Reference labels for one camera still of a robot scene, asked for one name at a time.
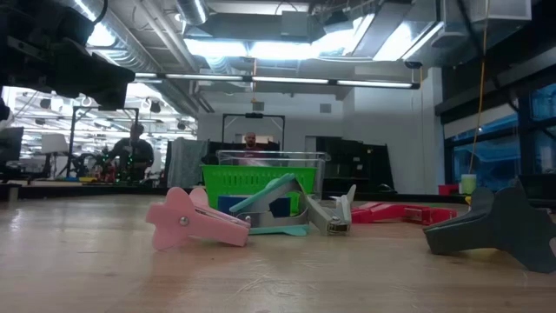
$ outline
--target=pink plastic clip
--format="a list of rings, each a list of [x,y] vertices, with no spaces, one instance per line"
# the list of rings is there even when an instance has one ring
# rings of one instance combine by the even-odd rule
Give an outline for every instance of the pink plastic clip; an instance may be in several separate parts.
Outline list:
[[[251,228],[249,223],[211,209],[202,188],[195,188],[190,195],[181,188],[170,189],[165,203],[150,206],[147,222],[156,226],[153,246],[157,250],[174,247],[189,236],[242,247]]]

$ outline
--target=clear plastic container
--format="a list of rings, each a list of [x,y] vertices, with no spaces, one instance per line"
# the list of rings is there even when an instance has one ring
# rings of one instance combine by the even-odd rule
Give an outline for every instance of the clear plastic container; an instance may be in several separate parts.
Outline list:
[[[313,190],[306,192],[311,192],[315,199],[322,199],[324,169],[326,162],[330,161],[325,152],[218,150],[216,156],[220,165],[316,168]]]

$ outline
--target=red plastic part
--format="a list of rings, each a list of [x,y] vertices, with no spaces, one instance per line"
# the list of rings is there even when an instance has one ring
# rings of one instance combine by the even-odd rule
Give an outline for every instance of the red plastic part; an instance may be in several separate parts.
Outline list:
[[[380,220],[402,218],[405,222],[428,226],[457,216],[457,211],[451,209],[391,203],[366,203],[351,211],[352,223],[372,223]]]

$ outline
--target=fluorescent light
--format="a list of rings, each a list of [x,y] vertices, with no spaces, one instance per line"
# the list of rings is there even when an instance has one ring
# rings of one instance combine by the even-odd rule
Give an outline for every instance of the fluorescent light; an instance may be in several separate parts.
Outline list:
[[[415,52],[417,52],[425,43],[427,43],[436,33],[444,27],[444,22],[440,22],[434,26],[422,39],[416,43],[413,48],[411,48],[403,57],[404,60],[407,60],[410,56],[412,56]]]
[[[136,73],[136,78],[156,78],[156,73]]]
[[[356,31],[352,36],[351,41],[344,48],[344,51],[342,53],[343,56],[345,56],[348,53],[354,52],[355,48],[357,48],[357,45],[359,45],[359,42],[365,35],[365,32],[367,32],[367,29],[371,25],[373,20],[374,20],[374,14],[369,14],[365,17],[359,17],[354,20],[354,29]]]
[[[162,83],[162,79],[136,79],[133,83]]]
[[[126,97],[138,97],[141,99],[153,97],[162,100],[162,94],[153,90],[144,83],[129,83]]]
[[[243,77],[241,77],[241,76],[203,75],[203,74],[168,74],[168,75],[166,75],[166,78],[206,80],[206,81],[226,81],[226,82],[240,82],[240,81],[243,80]]]
[[[306,60],[319,56],[309,43],[256,42],[250,56],[274,60]]]
[[[50,134],[63,134],[70,135],[71,130],[48,130],[48,129],[25,129],[25,132],[29,133],[50,133]],[[108,130],[76,130],[75,135],[107,135],[111,137],[127,138],[129,137],[129,132],[123,131],[108,131]],[[192,137],[190,132],[178,132],[178,133],[167,133],[167,132],[152,132],[153,135],[158,135],[159,137]]]
[[[390,82],[370,82],[370,81],[352,81],[352,80],[339,80],[339,86],[350,87],[378,87],[378,88],[411,88],[412,83],[390,83]]]
[[[411,43],[409,25],[401,23],[373,57],[373,61],[397,61],[411,47]]]
[[[83,3],[82,0],[75,1],[89,20],[94,21],[96,19],[96,15],[89,9],[87,5],[85,5],[85,3]],[[90,35],[89,40],[87,41],[88,44],[96,47],[109,47],[115,42],[116,38],[112,36],[112,34],[102,23],[98,23],[97,25],[95,25],[95,30],[93,30],[93,33]]]
[[[245,57],[243,42],[184,39],[191,54],[203,57]]]
[[[327,79],[318,78],[297,78],[297,77],[253,77],[254,82],[271,82],[271,83],[328,83]]]
[[[93,120],[93,123],[99,124],[104,127],[112,127],[112,123],[110,121],[100,119],[100,118]]]

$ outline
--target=metal screw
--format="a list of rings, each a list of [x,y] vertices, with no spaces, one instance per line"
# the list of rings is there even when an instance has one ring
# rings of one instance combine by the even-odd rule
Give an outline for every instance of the metal screw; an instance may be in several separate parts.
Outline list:
[[[186,216],[180,217],[180,225],[187,226],[189,224],[189,219]]]

